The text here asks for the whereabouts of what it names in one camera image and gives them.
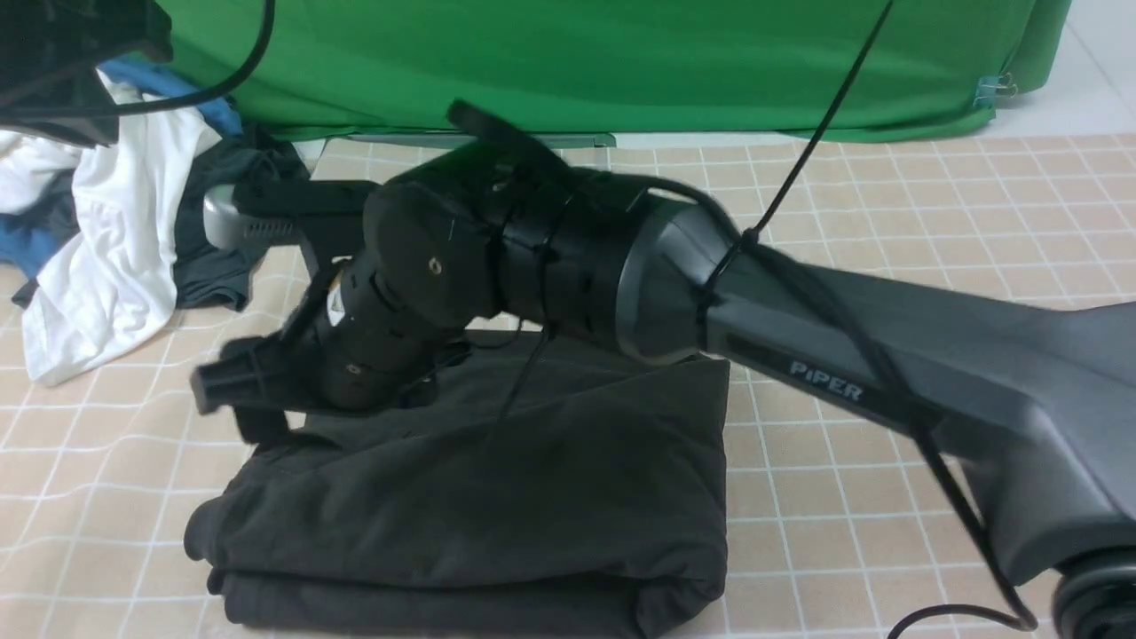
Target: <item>tiled floor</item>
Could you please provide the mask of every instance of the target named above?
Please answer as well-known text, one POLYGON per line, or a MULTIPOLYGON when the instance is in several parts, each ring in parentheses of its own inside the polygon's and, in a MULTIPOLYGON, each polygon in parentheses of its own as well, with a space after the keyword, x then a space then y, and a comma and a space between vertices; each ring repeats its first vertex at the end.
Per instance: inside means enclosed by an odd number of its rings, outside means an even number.
MULTIPOLYGON (((745 224, 799 150, 568 157, 707 188, 745 224)), ((384 181, 432 152, 333 142, 316 174, 384 181)), ((1134 135, 822 146, 768 239, 803 260, 1056 309, 1131 300, 1134 163, 1134 135)), ((0 292, 10 292, 16 279, 0 277, 0 292)), ((18 317, 5 312, 0 636, 272 637, 228 625, 219 599, 204 594, 206 567, 182 550, 189 513, 248 455, 226 415, 193 412, 186 380, 224 341, 276 327, 304 280, 295 251, 274 250, 243 315, 179 315, 123 360, 50 390, 28 385, 18 317)), ((996 603, 904 441, 744 370, 735 371, 728 422, 727 594, 680 634, 874 639, 919 606, 996 603)), ((1045 575, 1025 589, 1042 616, 1053 582, 1045 575)), ((1002 634, 962 619, 912 631, 1002 634)))

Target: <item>robotic arm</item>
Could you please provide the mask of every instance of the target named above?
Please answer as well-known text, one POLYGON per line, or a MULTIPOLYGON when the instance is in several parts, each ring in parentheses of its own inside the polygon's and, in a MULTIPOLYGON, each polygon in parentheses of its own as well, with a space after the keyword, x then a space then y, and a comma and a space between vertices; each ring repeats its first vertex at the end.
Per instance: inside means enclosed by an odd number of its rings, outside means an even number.
MULTIPOLYGON (((90 69, 128 50, 167 59, 169 22, 152 0, 105 3, 0 0, 0 59, 16 63, 0 69, 0 126, 114 143, 130 114, 90 69)), ((252 64, 203 96, 256 66, 274 5, 252 64)), ((168 102, 132 108, 193 103, 168 102)), ((1055 569, 1063 638, 1136 634, 1136 306, 1056 313, 800 265, 690 186, 570 169, 461 102, 451 122, 478 140, 382 186, 210 193, 215 244, 298 243, 312 282, 281 331, 195 372, 200 410, 232 406, 242 435, 270 445, 287 437, 284 410, 419 405, 435 372, 468 355, 469 321, 500 313, 655 365, 711 352, 955 456, 982 538, 960 515, 1000 584, 1055 569)), ((1020 623, 1001 621, 1028 629, 1016 612, 1020 623)))

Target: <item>white grout line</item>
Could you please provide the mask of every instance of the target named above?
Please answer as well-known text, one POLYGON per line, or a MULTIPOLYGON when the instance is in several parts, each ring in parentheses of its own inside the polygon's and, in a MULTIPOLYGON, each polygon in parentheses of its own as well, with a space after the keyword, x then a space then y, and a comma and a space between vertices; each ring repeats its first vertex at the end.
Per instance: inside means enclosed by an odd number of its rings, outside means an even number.
POLYGON ((59 542, 59 541, 76 541, 76 542, 89 542, 89 543, 100 543, 102 546, 120 546, 124 548, 149 548, 150 546, 182 546, 182 541, 158 541, 157 539, 152 541, 126 541, 123 539, 106 539, 102 537, 86 537, 83 534, 45 534, 42 537, 36 537, 24 543, 8 546, 6 548, 0 548, 0 553, 18 553, 20 550, 26 550, 28 548, 35 548, 41 543, 59 542))
MULTIPOLYGON (((907 571, 928 571, 936 569, 937 564, 911 564, 905 566, 864 566, 860 569, 811 569, 811 570, 795 570, 795 571, 730 571, 729 576, 732 579, 768 579, 771 576, 790 576, 791 574, 797 575, 849 575, 849 574, 863 574, 863 573, 889 573, 889 572, 907 572, 907 571)), ((961 562, 958 564, 949 564, 947 567, 951 569, 984 569, 986 564, 982 562, 961 562)))
MULTIPOLYGON (((1110 134, 1101 134, 1101 135, 1094 135, 1094 136, 1110 136, 1110 134)), ((1054 138, 1054 136, 1052 136, 1052 135, 1042 135, 1041 138, 1054 138)), ((790 143, 786 142, 786 144, 780 144, 780 146, 790 146, 790 143)), ((887 147, 892 147, 893 144, 886 144, 886 146, 887 147)), ((744 146, 744 147, 715 147, 715 146, 705 146, 705 147, 683 148, 682 150, 684 150, 684 151, 687 151, 687 150, 688 151, 693 151, 695 149, 702 150, 702 149, 737 148, 737 149, 745 149, 745 151, 749 153, 751 147, 754 147, 754 146, 753 144, 747 144, 747 146, 744 146)), ((604 147, 604 149, 608 151, 609 157, 610 157, 610 151, 612 149, 620 150, 619 147, 615 147, 615 148, 612 148, 612 147, 604 147)), ((671 150, 670 148, 667 148, 667 147, 659 147, 659 148, 651 148, 651 149, 633 149, 633 150, 657 151, 659 149, 671 150)), ((989 151, 989 150, 986 150, 986 149, 978 148, 978 149, 972 150, 972 151, 953 151, 953 152, 946 151, 946 152, 944 152, 942 149, 936 149, 937 152, 920 152, 920 153, 904 152, 904 153, 902 153, 900 156, 896 156, 896 157, 901 157, 901 158, 936 158, 936 157, 941 157, 941 156, 946 156, 946 157, 972 157, 972 156, 993 156, 993 157, 1019 156, 1019 157, 1030 157, 1030 156, 1055 156, 1055 155, 1062 155, 1062 153, 1072 152, 1075 150, 1108 151, 1108 150, 1125 150, 1125 149, 1126 149, 1126 147, 1124 144, 1121 144, 1119 142, 1119 140, 1118 140, 1118 143, 1114 147, 1102 147, 1102 148, 1094 148, 1094 149, 1079 149, 1079 147, 1076 147, 1076 144, 1074 146, 1072 149, 1036 149, 1036 150, 1031 150, 1031 149, 1027 148, 1024 151, 989 151)), ((800 152, 800 150, 801 150, 801 147, 794 146, 794 151, 795 152, 800 152)), ((846 156, 846 153, 844 153, 843 149, 841 149, 838 152, 842 156, 846 156)), ((404 166, 407 168, 412 168, 412 167, 417 166, 417 164, 415 161, 410 161, 410 160, 395 160, 395 159, 387 159, 387 158, 381 158, 381 157, 374 157, 374 156, 362 157, 362 156, 349 156, 349 155, 344 155, 344 153, 325 152, 321 157, 324 157, 324 158, 334 158, 334 159, 340 159, 340 160, 353 160, 353 161, 361 161, 361 163, 392 164, 392 165, 396 165, 396 166, 404 166)), ((858 159, 859 160, 859 159, 880 159, 880 158, 886 158, 887 156, 886 156, 886 153, 880 152, 879 155, 846 156, 846 157, 849 157, 851 159, 858 159)), ((818 159, 832 159, 832 158, 824 157, 824 158, 818 158, 818 159)), ((795 160, 795 158, 792 158, 792 157, 791 158, 763 158, 762 157, 762 158, 753 159, 752 161, 754 161, 757 164, 784 164, 786 161, 794 161, 794 160, 795 160)), ((736 160, 736 161, 713 160, 713 161, 705 161, 703 164, 705 164, 707 166, 717 166, 717 165, 742 164, 742 161, 741 160, 736 160)), ((699 165, 699 163, 691 163, 691 161, 682 163, 682 161, 678 161, 678 163, 667 163, 667 164, 665 164, 662 166, 698 166, 698 165, 699 165)), ((645 163, 624 163, 624 161, 621 161, 621 163, 615 163, 613 166, 627 167, 627 168, 645 168, 645 167, 650 167, 651 165, 650 164, 645 164, 645 163)))
MULTIPOLYGON (((943 271, 943 276, 946 279, 947 285, 950 285, 953 289, 954 284, 953 284, 953 282, 951 282, 951 274, 946 269, 946 266, 943 264, 943 258, 942 258, 942 256, 938 252, 938 248, 935 246, 934 236, 932 235, 930 231, 927 229, 927 225, 924 223, 922 215, 920 215, 920 213, 919 213, 919 207, 914 206, 914 198, 911 196, 911 189, 908 185, 908 181, 903 177, 902 171, 900 171, 899 161, 895 159, 895 153, 892 151, 891 146, 887 147, 887 155, 892 159, 892 166, 895 167, 895 173, 899 175, 900 184, 903 185, 904 193, 907 193, 908 199, 910 199, 911 202, 912 202, 912 208, 913 208, 913 213, 914 213, 916 219, 919 222, 919 226, 920 226, 920 229, 922 229, 924 234, 927 235, 927 238, 928 238, 928 243, 930 244, 932 252, 935 256, 935 262, 938 264, 939 268, 943 271)), ((941 600, 943 603, 945 603, 947 600, 946 583, 943 581, 943 571, 942 571, 942 569, 941 569, 941 566, 938 564, 938 561, 935 558, 935 551, 932 549, 930 536, 927 534, 926 522, 924 522, 922 515, 919 512, 919 503, 916 499, 914 489, 911 488, 911 479, 908 476, 908 465, 902 462, 903 456, 900 453, 900 447, 899 447, 899 443, 896 442, 896 439, 895 439, 896 438, 896 433, 894 431, 888 430, 887 431, 887 438, 888 438, 888 441, 892 443, 892 450, 893 450, 893 454, 895 455, 895 459, 900 462, 900 476, 903 479, 903 487, 907 490, 908 499, 910 500, 911 507, 914 509, 916 525, 919 528, 919 536, 922 538, 924 548, 927 549, 927 556, 930 557, 930 561, 932 561, 932 569, 933 569, 933 571, 935 573, 935 586, 938 589, 938 595, 941 597, 941 600)), ((922 462, 919 462, 919 463, 913 464, 913 465, 918 465, 920 467, 926 467, 926 464, 922 463, 922 462)), ((957 639, 961 639, 961 637, 959 634, 958 626, 954 626, 953 632, 954 632, 954 637, 957 639)))
POLYGON ((699 165, 702 167, 702 177, 707 181, 705 191, 710 192, 710 169, 707 168, 707 157, 705 153, 702 152, 702 147, 699 147, 699 158, 702 160, 702 164, 699 165))
MULTIPOLYGON (((949 176, 947 177, 947 182, 951 184, 951 189, 954 191, 954 194, 959 198, 959 202, 961 204, 962 211, 967 215, 967 219, 970 221, 970 225, 974 226, 974 229, 977 231, 978 230, 978 224, 975 222, 975 216, 970 211, 970 209, 971 209, 970 205, 968 205, 967 204, 967 199, 962 197, 962 191, 959 190, 958 183, 955 183, 954 180, 950 177, 950 173, 951 172, 950 172, 950 169, 947 169, 946 163, 943 161, 943 157, 942 156, 936 156, 936 158, 938 159, 938 164, 943 167, 943 171, 949 176)), ((1006 200, 1009 200, 1009 199, 1010 199, 1010 196, 1009 196, 1009 193, 1006 193, 1006 200)), ((984 235, 982 235, 980 233, 978 235, 978 241, 983 244, 983 251, 985 251, 986 252, 986 257, 989 258, 989 262, 991 262, 991 265, 993 265, 994 272, 997 273, 999 281, 1002 282, 1002 289, 1005 291, 1005 293, 1002 296, 1002 298, 1003 299, 1009 299, 1010 296, 1011 296, 1011 292, 1010 292, 1011 289, 1010 289, 1010 282, 1006 281, 1005 274, 1002 273, 1002 266, 1003 265, 1000 265, 997 263, 997 260, 994 259, 994 251, 991 250, 989 244, 986 243, 986 238, 984 235)))
MULTIPOLYGON (((1078 157, 1080 158, 1080 160, 1083 163, 1085 161, 1084 156, 1081 156, 1079 153, 1079 151, 1078 151, 1078 157)), ((1100 254, 1096 252, 1096 247, 1093 246, 1093 242, 1088 241, 1088 235, 1085 233, 1085 227, 1080 225, 1080 221, 1077 219, 1077 216, 1074 214, 1072 209, 1070 208, 1070 206, 1077 206, 1077 205, 1070 205, 1070 204, 1068 204, 1068 202, 1064 201, 1064 198, 1061 197, 1061 193, 1058 191, 1056 185, 1053 184, 1053 179, 1054 177, 1060 177, 1060 176, 1056 176, 1056 175, 1045 175, 1045 182, 1050 185, 1050 189, 1052 189, 1053 192, 1058 194, 1058 200, 1060 201, 1061 208, 1063 208, 1064 211, 1066 211, 1066 215, 1068 215, 1069 218, 1072 219, 1074 225, 1077 227, 1077 232, 1080 234, 1081 239, 1085 240, 1085 243, 1088 244, 1088 250, 1089 250, 1089 252, 1093 254, 1093 258, 1095 259, 1095 265, 1101 266, 1101 269, 1104 271, 1104 275, 1109 279, 1109 283, 1112 284, 1113 290, 1116 292, 1118 292, 1118 293, 1122 293, 1124 291, 1121 290, 1120 284, 1118 284, 1116 277, 1112 276, 1112 272, 1106 266, 1104 266, 1106 263, 1101 259, 1101 256, 1100 256, 1100 254)), ((1108 191, 1104 190, 1104 186, 1101 184, 1101 181, 1097 180, 1097 179, 1095 179, 1095 177, 1093 179, 1093 181, 1096 183, 1096 188, 1100 189, 1101 192, 1105 194, 1105 197, 1108 197, 1108 191)), ((1002 190, 1005 191, 1005 185, 1004 184, 1002 186, 1002 190)), ((1104 202, 1086 202, 1086 204, 1100 205, 1100 204, 1104 204, 1104 202)), ((1119 209, 1117 210, 1117 214, 1120 215, 1121 219, 1124 219, 1124 214, 1121 214, 1119 209)), ((1060 277, 1058 277, 1058 285, 1061 285, 1061 279, 1060 277)))
POLYGON ((139 579, 134 583, 134 592, 130 605, 126 607, 126 615, 123 616, 123 622, 118 626, 118 636, 122 637, 126 632, 126 624, 131 621, 131 614, 134 612, 134 601, 142 594, 142 583, 145 582, 145 573, 150 567, 150 558, 153 556, 153 549, 158 542, 158 532, 161 530, 162 520, 166 517, 166 508, 169 506, 169 495, 174 489, 174 482, 177 479, 177 471, 182 465, 182 453, 185 450, 185 440, 190 437, 190 428, 193 425, 193 410, 194 406, 190 405, 185 407, 185 424, 182 426, 182 438, 177 443, 177 453, 174 455, 174 465, 169 471, 169 479, 166 480, 166 490, 162 491, 161 506, 158 507, 158 518, 153 523, 153 530, 150 532, 150 542, 145 551, 145 557, 142 559, 142 567, 139 570, 139 579))
MULTIPOLYGON (((745 376, 750 377, 750 370, 745 368, 745 376)), ((753 385, 749 387, 750 401, 753 405, 753 414, 757 415, 758 420, 761 420, 761 413, 758 410, 758 396, 753 392, 753 385)), ((793 572, 793 556, 788 550, 788 536, 785 533, 785 520, 782 517, 780 513, 780 499, 777 497, 777 484, 774 483, 772 471, 768 470, 769 464, 769 446, 766 445, 766 433, 763 429, 758 429, 758 438, 761 441, 761 456, 766 462, 766 480, 769 481, 769 492, 774 497, 774 515, 777 521, 777 530, 782 536, 782 551, 785 553, 785 566, 790 571, 788 580, 793 588, 793 600, 796 603, 796 620, 800 624, 801 632, 808 632, 808 625, 804 623, 804 605, 801 603, 801 589, 796 583, 796 574, 793 572)))
MULTIPOLYGON (((994 166, 989 163, 989 158, 985 158, 985 161, 986 161, 987 166, 989 166, 992 169, 994 168, 994 166)), ((1001 180, 999 180, 999 184, 1002 186, 1002 193, 1004 193, 1008 199, 1011 199, 1010 198, 1010 190, 1005 188, 1005 183, 1002 182, 1001 180)), ((1042 263, 1044 264, 1044 266, 1046 268, 1049 268, 1050 274, 1053 275, 1053 281, 1058 283, 1058 289, 1061 291, 1061 297, 1064 299, 1064 301, 1071 302, 1072 299, 1069 297, 1069 291, 1067 291, 1066 288, 1064 288, 1064 284, 1061 283, 1061 276, 1058 274, 1056 268, 1054 268, 1055 265, 1061 264, 1061 263, 1054 263, 1054 262, 1052 262, 1049 258, 1047 255, 1045 255, 1045 249, 1042 248, 1042 242, 1038 239, 1038 234, 1035 233, 1029 227, 1029 223, 1026 222, 1026 216, 1021 214, 1021 209, 1016 206, 1016 207, 1013 207, 1013 213, 1018 217, 1018 222, 1021 224, 1021 227, 1026 230, 1026 235, 1034 242, 1034 247, 1037 249, 1037 252, 1042 256, 1042 263)), ((1066 209, 1066 214, 1069 215, 1069 217, 1072 217, 1072 213, 1070 210, 1066 209)), ((1060 233, 1060 234, 1061 235, 1068 235, 1068 232, 1060 233)))
MULTIPOLYGON (((162 354, 162 359, 165 359, 166 355, 169 354, 169 347, 173 343, 174 343, 173 339, 169 339, 169 340, 166 341, 166 350, 162 354)), ((98 382, 99 373, 101 373, 101 372, 102 372, 102 368, 97 368, 94 371, 95 379, 91 380, 91 387, 86 389, 86 393, 85 393, 85 397, 84 397, 84 403, 91 398, 91 392, 94 391, 95 384, 98 382)), ((153 391, 153 387, 157 383, 158 383, 158 372, 154 371, 153 379, 150 381, 150 390, 147 392, 147 395, 149 395, 150 392, 153 391)), ((75 418, 72 422, 70 429, 68 429, 67 437, 64 439, 64 441, 67 441, 68 439, 70 439, 72 433, 75 431, 75 425, 78 423, 78 416, 81 414, 82 414, 82 408, 75 413, 75 418)), ((97 483, 98 483, 99 479, 102 478, 102 473, 107 470, 107 464, 110 460, 110 457, 111 457, 110 453, 107 453, 102 457, 102 460, 99 463, 99 470, 98 470, 98 472, 95 472, 95 475, 94 475, 94 479, 95 479, 97 483)), ((62 459, 62 450, 59 451, 59 459, 62 459)), ((55 468, 52 468, 52 473, 51 474, 52 474, 52 476, 55 475, 55 468)), ((47 488, 48 484, 50 484, 50 480, 43 487, 44 492, 48 489, 47 488)), ((76 539, 78 538, 80 534, 83 533, 83 526, 86 525, 86 517, 87 517, 87 514, 90 513, 91 501, 94 500, 94 493, 95 492, 97 492, 95 488, 90 488, 89 491, 87 491, 87 493, 86 493, 86 498, 83 500, 83 511, 82 511, 82 514, 78 517, 78 523, 75 525, 75 537, 76 537, 76 539)), ((36 501, 36 507, 39 507, 39 505, 41 503, 42 501, 36 501)), ((31 524, 32 524, 32 518, 28 517, 28 521, 27 521, 28 528, 31 528, 31 524)), ((76 546, 77 546, 76 541, 72 540, 72 542, 68 543, 67 550, 64 554, 62 567, 59 569, 59 576, 56 579, 56 587, 55 587, 55 591, 53 591, 53 596, 56 598, 52 598, 51 603, 48 605, 48 612, 43 616, 43 625, 40 626, 40 638, 41 639, 45 639, 47 638, 48 626, 51 624, 51 619, 55 616, 56 604, 58 603, 59 595, 62 592, 64 582, 67 579, 67 572, 70 570, 70 561, 72 561, 72 557, 75 555, 75 547, 76 546)))
MULTIPOLYGON (((99 381, 99 372, 100 371, 101 371, 101 368, 97 368, 93 373, 87 373, 87 374, 91 375, 92 379, 91 379, 91 385, 87 387, 86 391, 84 391, 84 393, 83 393, 84 401, 87 400, 87 399, 90 399, 91 392, 94 390, 94 385, 99 381)), ((154 380, 157 380, 157 379, 158 379, 158 374, 154 373, 154 380)), ((75 432, 75 425, 78 424, 78 416, 80 416, 81 413, 82 413, 82 408, 80 410, 76 410, 75 412, 75 416, 72 417, 70 425, 67 426, 67 434, 64 435, 64 442, 66 442, 67 440, 69 440, 70 437, 72 437, 72 433, 75 432)), ((16 430, 16 424, 15 424, 15 422, 12 422, 12 428, 9 431, 8 434, 11 434, 11 432, 15 431, 15 430, 16 430)), ((59 471, 59 466, 62 463, 62 458, 64 458, 64 451, 60 449, 59 451, 56 453, 56 459, 55 459, 55 462, 51 465, 51 470, 48 472, 48 479, 44 480, 44 482, 43 482, 43 488, 40 489, 40 495, 34 498, 35 506, 32 507, 32 512, 27 515, 27 521, 24 523, 24 529, 20 531, 19 537, 16 538, 16 545, 17 546, 24 542, 24 539, 27 537, 27 531, 32 530, 32 522, 35 521, 35 515, 40 512, 40 505, 43 504, 44 496, 48 493, 48 487, 50 487, 51 482, 55 481, 55 479, 56 479, 56 472, 59 471)), ((78 534, 81 532, 81 530, 82 529, 78 529, 78 528, 75 529, 75 534, 78 534)), ((15 554, 10 554, 10 555, 8 555, 8 557, 5 558, 3 565, 0 565, 0 574, 2 574, 8 569, 8 562, 10 562, 14 556, 15 556, 15 554)), ((47 621, 44 621, 44 626, 43 628, 47 628, 47 621)))
MULTIPOLYGON (((1075 149, 1075 152, 1077 153, 1077 157, 1080 158, 1080 161, 1084 163, 1085 166, 1088 166, 1088 160, 1085 158, 1085 153, 1080 149, 1077 149, 1076 146, 1074 146, 1074 149, 1075 149)), ((1130 157, 1131 153, 1126 152, 1125 155, 1126 155, 1126 157, 1129 158, 1129 160, 1131 159, 1131 157, 1130 157)), ((1128 233, 1129 234, 1136 233, 1136 229, 1134 229, 1133 225, 1128 222, 1128 218, 1125 217, 1125 211, 1121 210, 1120 205, 1117 204, 1117 201, 1112 199, 1112 196, 1104 188, 1104 183, 1101 182, 1101 177, 1127 177, 1128 180, 1136 181, 1136 175, 1133 175, 1133 174, 1124 174, 1124 175, 1097 175, 1097 174, 1092 173, 1092 172, 1089 172, 1089 175, 1093 179, 1093 181, 1096 183, 1096 188, 1100 189, 1101 192, 1104 193, 1104 196, 1106 198, 1109 198, 1108 204, 1112 205, 1112 210, 1114 210, 1117 213, 1117 215, 1120 217, 1120 221, 1128 229, 1128 233)))
MULTIPOLYGON (((832 466, 827 466, 822 470, 833 471, 832 466)), ((924 515, 953 515, 954 511, 896 511, 894 513, 853 513, 849 514, 832 514, 832 515, 782 515, 779 517, 729 517, 732 522, 738 523, 772 523, 776 521, 786 522, 843 522, 851 518, 852 521, 888 521, 888 520, 909 520, 918 514, 924 515)))
MULTIPOLYGON (((852 176, 853 175, 853 173, 852 173, 852 164, 849 161, 847 156, 845 156, 842 152, 841 157, 844 159, 844 167, 847 169, 849 176, 852 176)), ((860 206, 863 207, 864 211, 867 211, 864 214, 864 217, 868 219, 868 229, 871 231, 871 235, 875 239, 876 248, 879 249, 879 256, 884 260, 884 268, 887 272, 888 276, 894 280, 895 279, 895 273, 892 271, 891 262, 887 258, 887 251, 884 250, 884 243, 879 240, 879 233, 876 232, 876 225, 875 225, 875 223, 871 219, 871 211, 868 209, 868 204, 863 199, 863 192, 860 190, 860 185, 859 184, 854 185, 854 190, 855 190, 857 200, 860 201, 860 206)), ((810 191, 809 200, 812 201, 811 191, 810 191)), ((821 226, 821 232, 824 232, 824 226, 821 226)), ((813 403, 816 404, 817 414, 820 415, 821 418, 824 418, 824 413, 821 412, 821 408, 820 408, 820 401, 818 399, 813 398, 813 403)), ((828 448, 828 457, 833 462, 833 466, 834 466, 833 472, 836 473, 836 487, 840 489, 841 503, 844 505, 844 513, 849 516, 849 520, 847 520, 849 532, 852 533, 852 545, 855 547, 857 561, 860 563, 860 569, 863 571, 863 586, 864 586, 864 588, 868 591, 868 603, 871 605, 872 621, 875 622, 875 624, 877 626, 879 626, 880 625, 879 605, 876 603, 876 594, 871 589, 871 580, 868 578, 868 572, 867 572, 868 564, 867 564, 867 562, 864 562, 864 558, 863 558, 863 550, 862 550, 862 545, 860 543, 860 536, 859 536, 859 533, 855 530, 855 524, 852 523, 852 509, 849 507, 847 497, 845 496, 845 492, 844 492, 844 479, 842 478, 841 472, 835 468, 835 465, 836 465, 836 450, 833 448, 832 438, 828 434, 828 426, 822 425, 820 428, 820 430, 825 434, 825 446, 828 448)))
MULTIPOLYGON (((31 495, 0 495, 0 501, 37 501, 37 500, 50 501, 52 499, 62 499, 64 497, 69 497, 72 495, 75 495, 76 492, 83 492, 87 488, 95 489, 95 490, 98 490, 100 488, 110 488, 110 489, 115 489, 115 490, 128 490, 131 492, 142 492, 144 495, 165 495, 166 493, 166 491, 162 490, 162 489, 160 489, 160 488, 147 488, 147 487, 143 487, 143 486, 132 486, 132 484, 123 484, 123 483, 112 483, 112 482, 95 481, 95 482, 91 482, 91 483, 80 484, 78 487, 76 487, 76 488, 74 488, 72 490, 67 490, 67 491, 64 491, 64 492, 56 492, 53 495, 45 495, 42 498, 37 498, 37 497, 34 497, 34 496, 31 496, 31 495)), ((178 489, 178 490, 170 490, 169 493, 170 495, 217 495, 217 489, 203 489, 203 488, 178 489)))

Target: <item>white cloth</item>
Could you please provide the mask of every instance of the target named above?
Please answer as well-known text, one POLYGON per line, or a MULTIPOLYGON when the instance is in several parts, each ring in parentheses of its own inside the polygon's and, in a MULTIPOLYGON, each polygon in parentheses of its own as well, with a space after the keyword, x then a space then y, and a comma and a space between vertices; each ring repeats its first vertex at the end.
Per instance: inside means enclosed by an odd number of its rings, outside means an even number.
POLYGON ((75 168, 82 149, 0 131, 0 213, 19 213, 35 204, 60 171, 75 168))
MULTIPOLYGON (((108 88, 116 102, 140 99, 108 88)), ((33 381, 55 385, 101 366, 169 322, 178 202, 193 158, 219 140, 184 108, 124 117, 117 144, 83 150, 72 184, 80 233, 36 276, 23 316, 33 381)))

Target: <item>blue cloth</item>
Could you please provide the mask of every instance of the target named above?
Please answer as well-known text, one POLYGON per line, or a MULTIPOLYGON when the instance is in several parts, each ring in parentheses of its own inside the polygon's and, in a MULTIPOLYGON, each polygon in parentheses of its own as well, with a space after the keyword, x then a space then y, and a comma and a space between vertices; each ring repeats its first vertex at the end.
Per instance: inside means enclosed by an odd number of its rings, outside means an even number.
MULTIPOLYGON (((162 98, 181 98, 195 93, 198 88, 182 80, 168 68, 136 58, 116 58, 99 65, 111 82, 132 84, 143 93, 162 98)), ((224 98, 198 105, 198 110, 209 126, 226 138, 240 138, 241 116, 224 98)))
POLYGON ((60 248, 50 229, 27 224, 18 215, 0 215, 0 262, 15 264, 31 280, 60 248))

